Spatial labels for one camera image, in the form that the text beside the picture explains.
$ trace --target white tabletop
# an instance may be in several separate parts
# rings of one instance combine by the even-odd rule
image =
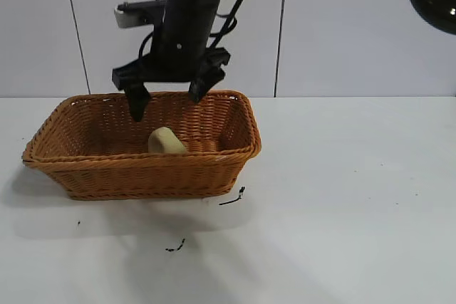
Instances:
[[[231,194],[103,202],[21,165],[59,101],[0,99],[2,303],[455,302],[456,98],[253,99]]]

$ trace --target sponge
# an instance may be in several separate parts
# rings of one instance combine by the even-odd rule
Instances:
[[[147,144],[149,153],[187,153],[187,148],[168,127],[160,127],[153,131]]]

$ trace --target white wall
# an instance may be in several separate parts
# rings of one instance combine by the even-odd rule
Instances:
[[[88,80],[92,93],[115,91],[111,70],[137,58],[138,48],[151,27],[121,30],[113,8],[123,1],[73,0]],[[221,12],[234,0],[223,0]],[[240,90],[250,96],[273,96],[281,0],[246,0],[237,29],[222,41],[232,53],[227,77],[218,88]],[[187,90],[185,85],[150,85],[150,90]]]
[[[69,0],[0,0],[0,96],[87,93]]]
[[[455,95],[456,36],[409,0],[286,0],[278,95]]]

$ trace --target wire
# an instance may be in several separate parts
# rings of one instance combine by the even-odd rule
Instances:
[[[228,16],[229,16],[229,14],[217,14],[217,17],[219,17],[219,18],[228,18]],[[236,19],[236,17],[233,17],[231,25],[228,27],[228,29],[225,32],[222,33],[222,30],[220,30],[219,32],[211,33],[209,35],[209,37],[214,38],[214,37],[217,37],[218,35],[226,36],[228,33],[233,31],[236,28],[236,26],[237,26],[237,19]]]
[[[144,40],[141,43],[140,50],[138,51],[138,62],[141,63],[143,60],[143,53],[144,53],[144,48],[147,42],[154,36],[154,31],[152,30],[151,33],[149,33]]]
[[[168,251],[168,252],[180,251],[180,249],[184,246],[184,243],[185,243],[185,239],[182,239],[182,241],[180,242],[179,247],[177,247],[177,248],[166,248],[165,250]]]
[[[225,20],[225,22],[222,26],[222,29],[219,31],[219,33],[217,34],[217,36],[211,43],[211,45],[209,47],[210,49],[215,49],[217,47],[217,44],[222,40],[223,36],[225,36],[227,33],[230,32],[227,30],[229,29],[229,25],[231,24],[231,22],[235,19],[234,16],[236,15],[237,10],[239,10],[239,7],[241,6],[242,2],[243,2],[243,0],[236,0],[236,2],[233,5],[233,8],[229,12],[227,19]]]
[[[219,206],[224,206],[225,204],[231,204],[234,202],[238,202],[242,198],[242,195],[244,195],[244,190],[245,190],[245,187],[241,187],[241,189],[239,190],[239,196],[237,197],[237,199],[233,199],[228,202],[219,203]]]

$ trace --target woven basket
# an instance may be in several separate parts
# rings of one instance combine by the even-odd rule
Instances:
[[[162,126],[189,153],[147,153]],[[130,118],[123,94],[82,95],[53,111],[22,159],[72,199],[206,197],[229,192],[260,149],[249,101],[234,91],[211,92],[197,105],[187,93],[152,93],[142,122]]]

